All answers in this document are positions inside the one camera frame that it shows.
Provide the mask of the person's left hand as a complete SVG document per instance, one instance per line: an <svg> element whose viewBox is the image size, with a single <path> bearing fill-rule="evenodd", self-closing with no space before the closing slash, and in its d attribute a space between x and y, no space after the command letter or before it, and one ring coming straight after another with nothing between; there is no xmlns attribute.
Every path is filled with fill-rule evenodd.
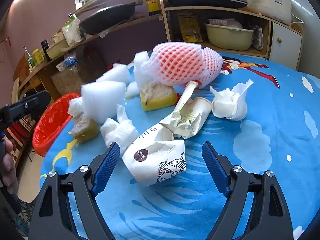
<svg viewBox="0 0 320 240"><path fill-rule="evenodd" d="M5 155L2 161L2 170L1 174L3 177L3 183L7 187L7 191L10 194L15 194L18 191L18 181L16 177L16 168L14 164L14 160L11 156L11 152L13 151L14 147L10 140L6 137L2 139L5 143Z"/></svg>

